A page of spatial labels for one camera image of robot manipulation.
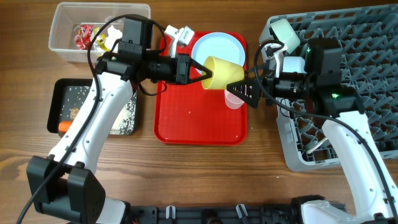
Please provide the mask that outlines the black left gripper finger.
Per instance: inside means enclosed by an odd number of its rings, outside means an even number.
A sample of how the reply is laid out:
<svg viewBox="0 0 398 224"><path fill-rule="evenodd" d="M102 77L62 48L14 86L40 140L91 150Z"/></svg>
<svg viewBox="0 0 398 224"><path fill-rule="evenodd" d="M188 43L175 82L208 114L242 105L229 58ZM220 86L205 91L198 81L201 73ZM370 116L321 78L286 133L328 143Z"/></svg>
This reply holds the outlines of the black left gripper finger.
<svg viewBox="0 0 398 224"><path fill-rule="evenodd" d="M207 75L202 75L202 76L196 77L196 78L190 78L189 83L201 82L201 81L209 79L211 77L212 77L212 75L207 74Z"/></svg>
<svg viewBox="0 0 398 224"><path fill-rule="evenodd" d="M206 68L204 65L198 63L196 60L194 59L190 59L190 64L191 67L197 69L198 71L202 72L203 75L211 75L212 71L209 70L208 68Z"/></svg>

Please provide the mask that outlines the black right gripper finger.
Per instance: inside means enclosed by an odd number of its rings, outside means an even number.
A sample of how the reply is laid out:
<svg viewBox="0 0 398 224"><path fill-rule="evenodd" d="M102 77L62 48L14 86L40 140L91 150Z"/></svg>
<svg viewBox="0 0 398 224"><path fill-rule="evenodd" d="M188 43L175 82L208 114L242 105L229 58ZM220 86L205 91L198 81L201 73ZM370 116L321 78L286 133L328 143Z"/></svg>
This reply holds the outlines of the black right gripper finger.
<svg viewBox="0 0 398 224"><path fill-rule="evenodd" d="M250 73L254 73L254 71L257 70L258 72L261 72L262 75L264 74L268 74L268 70L269 70L269 65L267 63L262 64L262 65L258 65L257 69L255 68L250 68L248 70L244 71L244 76L248 76Z"/></svg>
<svg viewBox="0 0 398 224"><path fill-rule="evenodd" d="M262 90L255 78L246 78L227 84L226 89L252 108L257 108L262 98Z"/></svg>

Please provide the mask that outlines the yellow plastic cup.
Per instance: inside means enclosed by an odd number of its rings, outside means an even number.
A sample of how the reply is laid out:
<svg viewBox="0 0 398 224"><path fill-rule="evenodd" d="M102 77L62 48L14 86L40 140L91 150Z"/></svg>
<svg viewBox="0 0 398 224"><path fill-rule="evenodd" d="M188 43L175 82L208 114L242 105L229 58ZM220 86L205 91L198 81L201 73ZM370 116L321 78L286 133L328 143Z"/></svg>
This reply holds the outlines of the yellow plastic cup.
<svg viewBox="0 0 398 224"><path fill-rule="evenodd" d="M242 66L217 57L209 56L204 66L212 72L211 78L201 81L205 90L225 90L228 84L241 81L245 77Z"/></svg>

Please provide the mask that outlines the light blue bowl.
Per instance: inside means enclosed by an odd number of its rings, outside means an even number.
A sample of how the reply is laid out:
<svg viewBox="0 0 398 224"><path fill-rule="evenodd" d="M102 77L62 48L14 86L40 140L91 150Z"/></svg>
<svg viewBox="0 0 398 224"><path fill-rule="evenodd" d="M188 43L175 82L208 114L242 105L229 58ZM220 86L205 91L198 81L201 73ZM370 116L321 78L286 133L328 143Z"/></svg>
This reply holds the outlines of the light blue bowl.
<svg viewBox="0 0 398 224"><path fill-rule="evenodd" d="M283 73L306 73L305 59L302 57L284 57L282 72Z"/></svg>

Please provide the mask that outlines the pink plastic cup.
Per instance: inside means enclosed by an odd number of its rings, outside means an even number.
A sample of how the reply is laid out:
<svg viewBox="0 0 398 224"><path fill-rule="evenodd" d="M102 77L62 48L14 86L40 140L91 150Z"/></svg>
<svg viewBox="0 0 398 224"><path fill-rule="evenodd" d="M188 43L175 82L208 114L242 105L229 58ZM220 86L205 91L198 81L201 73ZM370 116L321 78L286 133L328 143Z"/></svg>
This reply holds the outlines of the pink plastic cup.
<svg viewBox="0 0 398 224"><path fill-rule="evenodd" d="M243 100L241 100L228 90L224 91L224 101L225 105L232 110L239 109L244 104Z"/></svg>

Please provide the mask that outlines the light blue plate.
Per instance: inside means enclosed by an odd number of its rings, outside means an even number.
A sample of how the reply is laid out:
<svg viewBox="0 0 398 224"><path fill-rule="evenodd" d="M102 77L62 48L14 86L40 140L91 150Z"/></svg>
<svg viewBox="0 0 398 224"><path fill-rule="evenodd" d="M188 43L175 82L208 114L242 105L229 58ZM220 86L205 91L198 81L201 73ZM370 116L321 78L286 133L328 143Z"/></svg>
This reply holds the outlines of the light blue plate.
<svg viewBox="0 0 398 224"><path fill-rule="evenodd" d="M244 66L246 52L243 44L231 34L212 32L200 37L193 45L191 58L204 65L205 60L213 56Z"/></svg>

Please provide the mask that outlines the yellow clear candy wrapper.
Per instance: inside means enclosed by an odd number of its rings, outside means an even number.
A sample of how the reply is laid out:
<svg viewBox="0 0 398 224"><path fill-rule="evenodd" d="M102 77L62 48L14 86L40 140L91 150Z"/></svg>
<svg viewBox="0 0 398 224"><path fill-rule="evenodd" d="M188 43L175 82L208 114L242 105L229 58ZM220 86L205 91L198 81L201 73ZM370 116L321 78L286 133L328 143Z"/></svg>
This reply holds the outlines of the yellow clear candy wrapper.
<svg viewBox="0 0 398 224"><path fill-rule="evenodd" d="M93 37L98 33L99 31L99 27L95 27L93 29L92 35L91 35L91 40L93 40ZM100 34L99 36L97 36L94 44L93 44L93 50L95 51L109 51L109 49L107 48L107 46L105 46L105 40L106 40L106 36L104 34Z"/></svg>

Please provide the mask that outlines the green bowl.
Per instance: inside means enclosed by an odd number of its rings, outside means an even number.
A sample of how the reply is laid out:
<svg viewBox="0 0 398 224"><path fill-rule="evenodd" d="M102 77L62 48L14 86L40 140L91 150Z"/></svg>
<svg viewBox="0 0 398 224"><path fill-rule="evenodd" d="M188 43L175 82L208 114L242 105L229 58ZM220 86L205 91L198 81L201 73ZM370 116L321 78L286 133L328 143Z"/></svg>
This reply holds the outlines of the green bowl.
<svg viewBox="0 0 398 224"><path fill-rule="evenodd" d="M287 19L280 19L271 23L271 29L277 40L285 44L288 54L291 54L300 45L300 39Z"/></svg>

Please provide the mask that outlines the red snack wrapper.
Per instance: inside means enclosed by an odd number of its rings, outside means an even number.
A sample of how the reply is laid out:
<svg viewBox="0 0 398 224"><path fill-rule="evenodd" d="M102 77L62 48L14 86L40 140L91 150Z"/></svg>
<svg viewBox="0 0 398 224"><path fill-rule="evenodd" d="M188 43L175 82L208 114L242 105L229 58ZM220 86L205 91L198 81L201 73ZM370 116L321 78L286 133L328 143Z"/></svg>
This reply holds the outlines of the red snack wrapper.
<svg viewBox="0 0 398 224"><path fill-rule="evenodd" d="M92 33L93 25L79 25L77 34L74 37L75 45L79 50L86 50L90 46Z"/></svg>

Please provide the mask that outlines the white rice grains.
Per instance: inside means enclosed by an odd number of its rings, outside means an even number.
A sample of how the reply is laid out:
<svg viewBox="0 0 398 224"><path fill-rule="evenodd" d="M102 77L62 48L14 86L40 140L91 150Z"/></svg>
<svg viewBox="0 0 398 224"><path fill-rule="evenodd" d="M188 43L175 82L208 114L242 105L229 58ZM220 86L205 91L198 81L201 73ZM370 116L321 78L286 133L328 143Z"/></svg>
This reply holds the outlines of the white rice grains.
<svg viewBox="0 0 398 224"><path fill-rule="evenodd" d="M61 100L60 112L58 116L58 124L61 121L72 121L70 119L70 111L72 108L81 108L88 92L89 86L67 86L63 90ZM110 135L131 135L135 129L135 116L137 106L137 92L133 94L132 98L125 104L118 117L116 118L109 134Z"/></svg>

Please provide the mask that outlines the brown food scrap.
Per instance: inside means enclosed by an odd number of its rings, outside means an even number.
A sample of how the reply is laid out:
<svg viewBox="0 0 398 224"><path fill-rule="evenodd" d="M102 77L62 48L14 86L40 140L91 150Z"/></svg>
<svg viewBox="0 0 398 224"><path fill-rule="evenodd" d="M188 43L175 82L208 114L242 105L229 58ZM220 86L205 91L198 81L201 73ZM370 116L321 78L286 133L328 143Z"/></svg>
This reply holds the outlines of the brown food scrap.
<svg viewBox="0 0 398 224"><path fill-rule="evenodd" d="M77 117L79 111L80 111L79 108L72 108L72 109L71 109L71 111L70 111L70 119L71 119L72 121Z"/></svg>

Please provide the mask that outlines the orange carrot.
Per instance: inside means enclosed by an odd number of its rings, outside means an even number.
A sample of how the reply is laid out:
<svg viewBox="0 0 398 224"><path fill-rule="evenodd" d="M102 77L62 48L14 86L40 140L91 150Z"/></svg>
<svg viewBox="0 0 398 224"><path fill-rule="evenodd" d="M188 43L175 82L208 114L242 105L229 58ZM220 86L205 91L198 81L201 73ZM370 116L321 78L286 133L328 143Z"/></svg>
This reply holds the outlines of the orange carrot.
<svg viewBox="0 0 398 224"><path fill-rule="evenodd" d="M72 125L72 122L73 122L73 121L61 121L61 122L58 124L58 130L59 130L59 132L60 132L60 133L66 133L66 132L69 130L70 126Z"/></svg>

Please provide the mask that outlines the white tissue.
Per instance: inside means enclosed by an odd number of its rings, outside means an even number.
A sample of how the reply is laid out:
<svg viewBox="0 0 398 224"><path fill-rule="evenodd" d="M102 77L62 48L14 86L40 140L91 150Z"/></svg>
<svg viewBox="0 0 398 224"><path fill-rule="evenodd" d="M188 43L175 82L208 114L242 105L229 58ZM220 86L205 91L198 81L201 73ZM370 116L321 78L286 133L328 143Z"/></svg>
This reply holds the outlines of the white tissue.
<svg viewBox="0 0 398 224"><path fill-rule="evenodd" d="M115 41L122 38L123 33L114 26L109 27L107 32L108 34L105 38L104 45L108 50L111 50Z"/></svg>

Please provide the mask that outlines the white plastic spoon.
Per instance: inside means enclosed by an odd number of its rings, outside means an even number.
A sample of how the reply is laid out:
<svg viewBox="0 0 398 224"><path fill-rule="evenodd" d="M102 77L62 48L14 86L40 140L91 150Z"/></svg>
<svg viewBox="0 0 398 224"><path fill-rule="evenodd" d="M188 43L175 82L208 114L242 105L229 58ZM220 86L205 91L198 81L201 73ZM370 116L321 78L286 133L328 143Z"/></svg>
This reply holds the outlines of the white plastic spoon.
<svg viewBox="0 0 398 224"><path fill-rule="evenodd" d="M323 138L322 140L318 141L316 145L306 151L307 154L313 153L316 149L318 149L328 138Z"/></svg>

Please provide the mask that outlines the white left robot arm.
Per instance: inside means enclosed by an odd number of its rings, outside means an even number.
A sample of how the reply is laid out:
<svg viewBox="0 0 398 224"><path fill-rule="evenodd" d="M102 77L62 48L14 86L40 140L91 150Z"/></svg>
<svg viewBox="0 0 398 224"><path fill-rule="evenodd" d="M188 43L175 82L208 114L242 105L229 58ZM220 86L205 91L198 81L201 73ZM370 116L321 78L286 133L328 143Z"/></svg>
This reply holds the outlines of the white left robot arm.
<svg viewBox="0 0 398 224"><path fill-rule="evenodd" d="M111 50L89 61L90 91L75 120L48 156L31 158L27 207L70 223L128 223L130 205L106 196L95 177L98 159L120 111L142 81L164 85L195 82L200 64L187 54L165 56L151 47L157 23L144 16L123 16L123 35Z"/></svg>

